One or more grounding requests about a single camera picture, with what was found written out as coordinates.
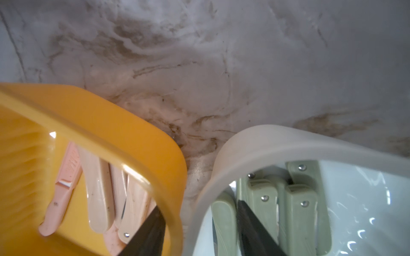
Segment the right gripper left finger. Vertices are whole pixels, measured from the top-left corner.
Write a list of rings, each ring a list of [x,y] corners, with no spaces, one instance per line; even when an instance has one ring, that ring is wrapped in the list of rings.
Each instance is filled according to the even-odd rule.
[[[119,256],[161,256],[166,221],[155,207]]]

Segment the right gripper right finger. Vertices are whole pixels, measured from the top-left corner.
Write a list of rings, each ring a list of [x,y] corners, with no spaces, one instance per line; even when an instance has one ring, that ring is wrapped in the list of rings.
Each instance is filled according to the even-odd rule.
[[[237,228],[243,256],[285,256],[245,201],[237,201]]]

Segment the pink folding knife angled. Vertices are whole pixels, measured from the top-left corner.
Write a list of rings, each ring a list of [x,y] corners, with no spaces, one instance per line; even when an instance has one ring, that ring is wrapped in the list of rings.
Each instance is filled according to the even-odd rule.
[[[147,217],[150,204],[150,195],[136,179],[129,176],[125,207],[118,229],[119,239],[123,243],[128,244],[139,230]]]

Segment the green folding knife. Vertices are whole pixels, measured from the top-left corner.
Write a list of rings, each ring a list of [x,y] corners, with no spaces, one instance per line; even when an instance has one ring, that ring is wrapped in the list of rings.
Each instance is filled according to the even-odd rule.
[[[246,202],[275,242],[278,242],[278,191],[267,179],[248,180]]]
[[[279,191],[287,184],[282,177],[265,175],[263,171],[249,173],[237,180],[236,200],[245,201],[250,207],[277,205]]]
[[[316,255],[317,193],[306,185],[289,185],[285,189],[284,251],[288,256]]]
[[[294,184],[307,185],[318,195],[316,252],[318,256],[325,256],[332,248],[332,233],[319,162],[307,160],[287,162],[286,168]]]
[[[222,192],[211,204],[214,250],[216,256],[237,256],[236,203],[230,193]]]

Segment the pink folding knife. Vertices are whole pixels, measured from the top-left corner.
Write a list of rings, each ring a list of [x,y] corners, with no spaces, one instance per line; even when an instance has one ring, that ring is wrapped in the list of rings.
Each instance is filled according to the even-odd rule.
[[[127,199],[128,175],[122,169],[117,168],[113,164],[110,164],[110,174],[115,207],[114,224],[117,228],[119,228]]]
[[[77,149],[86,185],[89,225],[102,234],[112,227],[115,219],[110,165],[83,147]]]

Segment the long pink fruit knife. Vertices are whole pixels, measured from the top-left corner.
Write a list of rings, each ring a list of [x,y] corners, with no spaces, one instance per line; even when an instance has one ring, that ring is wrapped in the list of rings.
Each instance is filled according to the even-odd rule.
[[[61,225],[81,174],[82,168],[78,149],[73,142],[70,142],[56,178],[53,198],[46,209],[44,221],[38,228],[42,236],[52,235]]]

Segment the white storage box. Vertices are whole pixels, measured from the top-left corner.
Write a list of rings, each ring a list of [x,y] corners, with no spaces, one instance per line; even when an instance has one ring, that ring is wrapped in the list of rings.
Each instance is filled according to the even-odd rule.
[[[409,159],[277,125],[245,129],[221,148],[196,202],[183,255],[215,256],[211,204],[222,192],[230,193],[237,218],[237,180],[257,171],[288,183],[277,203],[276,243],[284,251],[285,189],[295,185],[286,163],[305,160],[320,165],[332,233],[326,256],[409,255]]]

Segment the yellow storage box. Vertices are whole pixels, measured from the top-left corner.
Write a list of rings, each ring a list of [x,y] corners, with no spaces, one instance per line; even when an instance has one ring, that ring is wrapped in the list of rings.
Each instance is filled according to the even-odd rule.
[[[175,141],[82,88],[22,83],[1,84],[1,255],[108,255],[87,223],[84,182],[57,232],[38,232],[70,141],[136,175],[165,218],[163,255],[181,255],[187,167]]]

